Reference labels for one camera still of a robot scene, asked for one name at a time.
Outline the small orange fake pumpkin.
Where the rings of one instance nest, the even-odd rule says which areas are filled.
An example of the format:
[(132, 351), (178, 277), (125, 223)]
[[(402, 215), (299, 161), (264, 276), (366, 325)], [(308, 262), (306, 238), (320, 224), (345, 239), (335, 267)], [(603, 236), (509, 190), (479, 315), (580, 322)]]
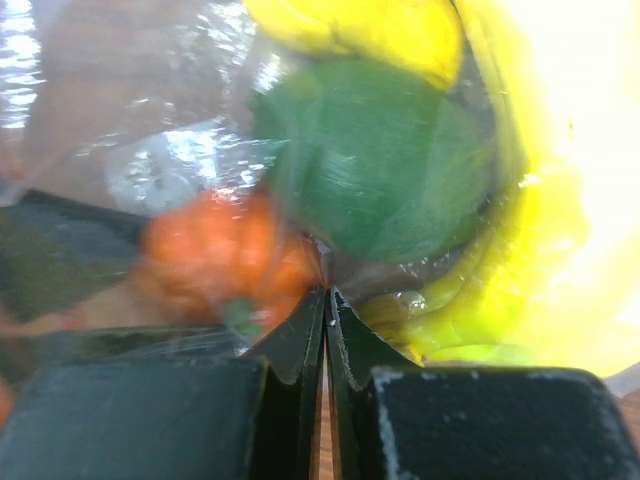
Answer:
[(324, 282), (315, 244), (282, 226), (267, 196), (236, 202), (218, 190), (150, 222), (132, 278), (171, 321), (222, 323), (247, 343)]

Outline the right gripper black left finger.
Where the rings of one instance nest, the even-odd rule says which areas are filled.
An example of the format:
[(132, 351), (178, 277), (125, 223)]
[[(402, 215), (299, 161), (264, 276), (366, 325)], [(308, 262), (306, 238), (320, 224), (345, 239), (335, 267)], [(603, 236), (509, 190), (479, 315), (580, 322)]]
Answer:
[(2, 477), (316, 478), (324, 301), (312, 289), (249, 348), (222, 326), (30, 339)]

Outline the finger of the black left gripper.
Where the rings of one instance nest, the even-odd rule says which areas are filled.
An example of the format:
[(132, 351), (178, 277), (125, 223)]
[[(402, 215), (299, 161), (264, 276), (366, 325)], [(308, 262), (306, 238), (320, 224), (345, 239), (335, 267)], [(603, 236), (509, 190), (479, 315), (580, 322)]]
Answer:
[(145, 216), (28, 193), (1, 210), (1, 302), (25, 323), (121, 281)]

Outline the clear zip top bag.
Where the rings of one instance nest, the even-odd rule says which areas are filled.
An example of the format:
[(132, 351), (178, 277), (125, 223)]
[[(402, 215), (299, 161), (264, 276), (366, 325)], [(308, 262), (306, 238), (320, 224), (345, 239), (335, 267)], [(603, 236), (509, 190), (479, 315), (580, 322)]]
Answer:
[[(358, 318), (359, 308), (373, 298), (417, 292), (440, 279), (478, 238), (507, 177), (492, 100), (457, 8), (461, 1), (450, 1), (462, 25), (464, 51), (458, 79), (448, 90), (366, 56), (295, 51), (269, 37), (245, 2), (2, 3), (1, 210), (41, 191), (149, 219), (123, 281), (25, 323), (16, 316), (3, 324), (4, 335), (191, 326), (171, 321), (146, 299), (132, 269), (150, 222), (208, 190), (236, 202), (251, 194), (267, 196), (279, 223), (315, 244), (324, 275), (318, 286), (340, 292)], [(421, 77), (462, 107), (491, 142), (493, 187), (471, 239), (405, 263), (372, 261), (333, 250), (278, 210), (264, 178), (268, 156), (253, 135), (250, 100), (291, 73), (339, 58), (369, 59)], [(418, 365), (439, 364), (490, 365)]]

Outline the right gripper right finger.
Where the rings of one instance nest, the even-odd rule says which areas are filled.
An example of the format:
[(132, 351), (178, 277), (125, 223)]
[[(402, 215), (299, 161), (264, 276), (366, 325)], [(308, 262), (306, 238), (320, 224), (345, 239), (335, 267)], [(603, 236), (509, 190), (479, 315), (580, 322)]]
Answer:
[(576, 369), (410, 362), (327, 294), (338, 479), (635, 479), (604, 383)]

